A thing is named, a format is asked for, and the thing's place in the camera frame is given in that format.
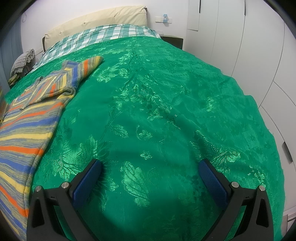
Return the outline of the striped knit sweater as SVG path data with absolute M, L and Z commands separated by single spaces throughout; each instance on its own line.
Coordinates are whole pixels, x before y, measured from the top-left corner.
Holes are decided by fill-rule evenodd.
M 33 176 L 62 110 L 102 61 L 101 56 L 64 61 L 60 70 L 27 87 L 1 117 L 1 213 L 20 240 L 27 239 Z

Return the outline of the grey clothes pile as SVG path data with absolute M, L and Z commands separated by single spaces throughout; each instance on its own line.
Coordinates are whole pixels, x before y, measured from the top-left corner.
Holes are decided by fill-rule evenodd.
M 30 49 L 21 54 L 13 63 L 10 78 L 8 80 L 9 87 L 13 87 L 21 78 L 25 77 L 36 64 L 36 55 L 34 49 Z

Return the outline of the green floral bedspread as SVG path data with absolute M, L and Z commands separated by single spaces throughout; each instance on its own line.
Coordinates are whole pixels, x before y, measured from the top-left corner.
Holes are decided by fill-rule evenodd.
M 103 170 L 80 214 L 100 240 L 201 240 L 219 216 L 199 174 L 212 162 L 242 187 L 266 188 L 281 240 L 284 175 L 253 97 L 195 56 L 128 37 L 57 57 L 23 78 L 11 102 L 65 60 L 103 57 L 65 107 L 33 185 L 53 188 L 97 158 Z

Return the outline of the grey blue curtain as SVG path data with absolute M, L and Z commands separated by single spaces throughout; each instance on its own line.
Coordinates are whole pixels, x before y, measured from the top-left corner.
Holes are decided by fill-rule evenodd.
M 1 89 L 4 94 L 10 91 L 8 79 L 10 78 L 11 68 L 21 54 L 23 54 L 21 19 L 18 18 L 1 40 Z

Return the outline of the white wardrobe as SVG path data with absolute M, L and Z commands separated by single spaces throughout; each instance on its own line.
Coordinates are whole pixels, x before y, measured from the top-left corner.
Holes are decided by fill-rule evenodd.
M 280 154 L 283 215 L 295 221 L 295 24 L 276 1 L 189 1 L 185 50 L 255 99 Z

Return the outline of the green white plaid sheet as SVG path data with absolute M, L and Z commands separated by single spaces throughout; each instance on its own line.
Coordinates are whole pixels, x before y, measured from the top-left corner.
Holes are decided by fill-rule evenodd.
M 63 38 L 46 50 L 40 61 L 33 67 L 32 72 L 57 58 L 87 46 L 126 37 L 160 38 L 160 35 L 155 30 L 146 26 L 131 24 L 103 25 L 83 30 L 82 32 Z

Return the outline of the dark bedside table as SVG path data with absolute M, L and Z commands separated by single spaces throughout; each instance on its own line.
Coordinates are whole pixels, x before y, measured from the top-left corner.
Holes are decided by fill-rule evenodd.
M 160 35 L 161 39 L 178 49 L 183 49 L 184 39 L 177 36 Z

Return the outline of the cream padded headboard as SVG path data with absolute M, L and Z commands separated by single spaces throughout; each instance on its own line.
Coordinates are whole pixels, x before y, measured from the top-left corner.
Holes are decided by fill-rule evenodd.
M 103 25 L 132 24 L 147 25 L 145 6 L 119 6 L 103 9 L 69 20 L 47 32 L 42 39 L 44 51 L 65 37 Z

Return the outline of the wall socket with blue plug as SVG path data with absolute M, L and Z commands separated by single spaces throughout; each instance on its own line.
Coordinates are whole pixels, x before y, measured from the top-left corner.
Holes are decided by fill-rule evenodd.
M 172 23 L 172 18 L 169 18 L 167 14 L 163 14 L 163 16 L 156 16 L 155 17 L 156 23 Z

